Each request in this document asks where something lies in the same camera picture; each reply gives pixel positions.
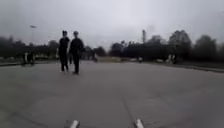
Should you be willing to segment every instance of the pants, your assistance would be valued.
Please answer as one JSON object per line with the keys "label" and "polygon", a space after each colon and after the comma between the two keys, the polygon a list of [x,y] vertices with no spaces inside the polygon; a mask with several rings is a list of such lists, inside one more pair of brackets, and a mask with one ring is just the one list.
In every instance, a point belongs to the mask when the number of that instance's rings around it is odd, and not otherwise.
{"label": "pants", "polygon": [[66,54],[60,55],[60,61],[61,61],[61,71],[64,71],[65,68],[68,71],[68,58]]}
{"label": "pants", "polygon": [[73,54],[73,61],[75,64],[75,73],[79,73],[79,60],[80,60],[80,56]]}
{"label": "pants", "polygon": [[73,59],[72,54],[69,54],[69,63],[70,64],[72,64],[72,59]]}

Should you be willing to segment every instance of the lamp post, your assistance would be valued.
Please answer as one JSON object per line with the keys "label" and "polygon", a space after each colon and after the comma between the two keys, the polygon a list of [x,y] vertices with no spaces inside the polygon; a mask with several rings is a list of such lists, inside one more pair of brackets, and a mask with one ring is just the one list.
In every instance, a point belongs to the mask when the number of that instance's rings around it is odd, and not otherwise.
{"label": "lamp post", "polygon": [[34,29],[37,28],[37,26],[34,26],[34,25],[30,25],[30,28],[32,30],[32,35],[31,35],[31,42],[34,43]]}

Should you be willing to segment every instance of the gray sky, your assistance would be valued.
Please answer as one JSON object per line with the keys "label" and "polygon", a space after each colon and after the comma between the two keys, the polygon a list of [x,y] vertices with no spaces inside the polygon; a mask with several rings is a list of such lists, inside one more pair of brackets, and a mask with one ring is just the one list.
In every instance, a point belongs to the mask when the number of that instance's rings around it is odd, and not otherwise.
{"label": "gray sky", "polygon": [[85,44],[110,46],[112,41],[141,40],[160,34],[168,39],[184,29],[192,40],[209,34],[224,42],[223,0],[0,0],[0,35],[34,41],[58,40],[61,31],[77,30]]}

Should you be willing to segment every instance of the person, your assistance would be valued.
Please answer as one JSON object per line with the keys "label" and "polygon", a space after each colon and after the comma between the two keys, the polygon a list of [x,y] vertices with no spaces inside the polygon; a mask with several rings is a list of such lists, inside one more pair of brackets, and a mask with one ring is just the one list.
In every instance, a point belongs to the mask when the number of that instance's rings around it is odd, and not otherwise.
{"label": "person", "polygon": [[67,48],[69,43],[69,38],[67,37],[67,31],[62,32],[62,38],[59,41],[59,58],[61,62],[61,71],[64,72],[64,68],[68,71],[68,58],[67,58]]}
{"label": "person", "polygon": [[75,64],[75,71],[73,73],[79,74],[79,60],[82,52],[84,51],[84,44],[83,41],[78,37],[79,33],[77,31],[75,31],[73,34],[74,39],[71,42],[69,51],[73,56],[73,62]]}

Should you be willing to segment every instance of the treeline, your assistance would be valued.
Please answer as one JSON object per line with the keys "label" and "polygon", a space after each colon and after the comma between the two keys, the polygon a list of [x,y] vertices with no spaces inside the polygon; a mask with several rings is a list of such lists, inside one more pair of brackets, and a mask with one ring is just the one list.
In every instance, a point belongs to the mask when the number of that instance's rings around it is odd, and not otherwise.
{"label": "treeline", "polygon": [[26,52],[51,56],[56,55],[57,48],[58,43],[54,40],[43,45],[34,45],[32,43],[26,45],[21,40],[14,41],[13,37],[0,37],[0,57],[2,58],[20,58]]}
{"label": "treeline", "polygon": [[224,62],[224,43],[216,44],[216,40],[208,35],[202,35],[195,43],[192,43],[188,34],[175,31],[165,41],[161,36],[152,36],[146,43],[117,42],[111,45],[111,56],[143,58],[144,60],[166,60],[168,55],[175,54],[178,61],[206,61]]}
{"label": "treeline", "polygon": [[[47,44],[25,44],[21,40],[15,41],[13,37],[5,38],[0,37],[0,57],[7,58],[21,58],[26,52],[33,52],[35,55],[47,58],[55,58],[57,54],[57,48],[59,43],[55,40],[49,41]],[[87,57],[92,57],[94,54],[98,56],[106,56],[106,51],[102,46],[97,48],[85,47],[85,53]]]}

